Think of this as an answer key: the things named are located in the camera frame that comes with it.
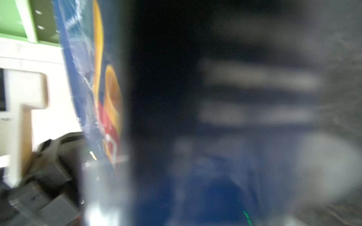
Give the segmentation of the blue Barilla pasta bag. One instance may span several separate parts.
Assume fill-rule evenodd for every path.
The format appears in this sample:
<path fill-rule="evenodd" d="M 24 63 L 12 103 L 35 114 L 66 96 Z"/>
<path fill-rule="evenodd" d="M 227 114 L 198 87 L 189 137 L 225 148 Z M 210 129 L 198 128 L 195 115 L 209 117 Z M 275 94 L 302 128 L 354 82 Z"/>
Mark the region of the blue Barilla pasta bag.
<path fill-rule="evenodd" d="M 84 222 L 281 226 L 312 201 L 310 1 L 53 1 Z"/>

